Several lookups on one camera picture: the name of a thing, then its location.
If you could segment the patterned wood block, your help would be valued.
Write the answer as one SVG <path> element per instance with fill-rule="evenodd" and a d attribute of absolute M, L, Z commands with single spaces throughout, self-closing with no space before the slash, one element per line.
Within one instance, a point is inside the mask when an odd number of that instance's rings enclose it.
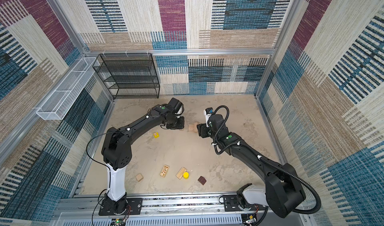
<path fill-rule="evenodd" d="M 162 170 L 161 170 L 161 172 L 160 172 L 160 176 L 165 178 L 167 173 L 168 173 L 168 171 L 169 171 L 169 168 L 170 167 L 168 165 L 164 165 Z"/>

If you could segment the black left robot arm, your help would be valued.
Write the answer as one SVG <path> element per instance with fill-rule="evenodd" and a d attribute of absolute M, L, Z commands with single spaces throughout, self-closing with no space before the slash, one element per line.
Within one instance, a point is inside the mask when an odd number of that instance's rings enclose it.
<path fill-rule="evenodd" d="M 125 173 L 133 158 L 132 144 L 157 126 L 166 126 L 167 130 L 183 129 L 183 112 L 184 105 L 173 97 L 169 103 L 155 105 L 144 116 L 126 126 L 108 129 L 102 148 L 103 160 L 108 169 L 108 188 L 102 202 L 103 210 L 115 215 L 127 212 L 129 203 Z"/>

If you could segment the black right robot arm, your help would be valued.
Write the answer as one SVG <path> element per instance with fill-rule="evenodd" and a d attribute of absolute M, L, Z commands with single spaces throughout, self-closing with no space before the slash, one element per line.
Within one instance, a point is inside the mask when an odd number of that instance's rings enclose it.
<path fill-rule="evenodd" d="M 230 132 L 225 125 L 226 119 L 220 114 L 207 118 L 206 123 L 196 126 L 201 138 L 211 138 L 215 153 L 226 153 L 248 166 L 265 183 L 258 189 L 249 183 L 237 191 L 236 200 L 241 210 L 253 205 L 263 205 L 276 215 L 285 218 L 291 212 L 312 214 L 312 210 L 300 210 L 298 206 L 306 199 L 304 189 L 310 185 L 298 177 L 296 170 L 290 165 L 281 165 L 253 149 L 236 133 Z"/>

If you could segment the dark brown square block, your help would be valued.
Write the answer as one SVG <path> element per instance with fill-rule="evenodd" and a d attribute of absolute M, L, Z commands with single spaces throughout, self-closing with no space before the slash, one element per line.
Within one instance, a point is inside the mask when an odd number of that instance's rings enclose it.
<path fill-rule="evenodd" d="M 202 184 L 202 185 L 205 185 L 206 182 L 207 182 L 207 180 L 206 180 L 203 176 L 200 176 L 200 177 L 198 178 L 198 182 L 199 182 L 200 184 Z"/>

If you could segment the light wood block near cylinder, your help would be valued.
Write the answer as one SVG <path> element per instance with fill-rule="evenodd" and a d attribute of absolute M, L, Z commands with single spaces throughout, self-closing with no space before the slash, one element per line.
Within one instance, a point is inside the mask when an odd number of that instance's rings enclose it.
<path fill-rule="evenodd" d="M 180 180 L 183 176 L 184 176 L 184 173 L 187 172 L 187 169 L 182 167 L 178 173 L 176 174 L 176 177 Z"/>

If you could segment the small square wood block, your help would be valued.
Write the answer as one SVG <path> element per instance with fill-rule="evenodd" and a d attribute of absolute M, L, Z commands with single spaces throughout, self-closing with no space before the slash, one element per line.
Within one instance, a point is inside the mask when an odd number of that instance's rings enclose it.
<path fill-rule="evenodd" d="M 138 182 L 141 182 L 143 179 L 144 179 L 144 177 L 143 177 L 142 174 L 137 174 L 137 175 L 136 175 L 136 180 L 137 180 Z"/>

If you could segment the yellow window toy cube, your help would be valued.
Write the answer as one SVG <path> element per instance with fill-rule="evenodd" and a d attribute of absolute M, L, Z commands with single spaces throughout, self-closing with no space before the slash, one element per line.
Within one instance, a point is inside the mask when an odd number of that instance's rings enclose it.
<path fill-rule="evenodd" d="M 158 138 L 160 135 L 159 135 L 158 132 L 155 132 L 155 133 L 153 133 L 153 136 L 154 136 L 154 138 L 156 139 L 156 138 Z"/>

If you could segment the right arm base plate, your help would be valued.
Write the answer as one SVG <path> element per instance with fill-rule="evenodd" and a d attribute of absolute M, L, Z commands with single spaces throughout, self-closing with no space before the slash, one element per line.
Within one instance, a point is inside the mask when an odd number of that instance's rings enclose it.
<path fill-rule="evenodd" d="M 219 203 L 224 205 L 225 212 L 235 211 L 257 211 L 266 209 L 266 206 L 248 203 L 243 196 L 240 195 L 221 195 Z"/>

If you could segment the aluminium front rail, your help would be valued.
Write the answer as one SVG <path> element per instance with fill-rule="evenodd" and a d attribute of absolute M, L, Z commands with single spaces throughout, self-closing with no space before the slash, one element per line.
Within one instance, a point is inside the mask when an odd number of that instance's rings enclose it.
<path fill-rule="evenodd" d="M 102 196 L 76 195 L 61 199 L 50 222 L 52 226 L 313 226 L 313 217 L 289 214 L 278 217 L 271 209 L 264 211 L 225 212 L 219 203 L 221 195 L 202 194 L 131 194 L 128 198 L 142 198 L 139 215 L 99 216 Z"/>

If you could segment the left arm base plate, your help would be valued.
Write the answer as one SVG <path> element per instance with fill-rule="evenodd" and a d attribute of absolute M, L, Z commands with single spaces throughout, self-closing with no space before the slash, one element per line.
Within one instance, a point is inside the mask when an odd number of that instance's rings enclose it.
<path fill-rule="evenodd" d="M 106 198 L 102 201 L 99 209 L 99 216 L 127 216 L 139 215 L 142 210 L 142 198 L 123 198 L 118 201 L 113 201 Z"/>

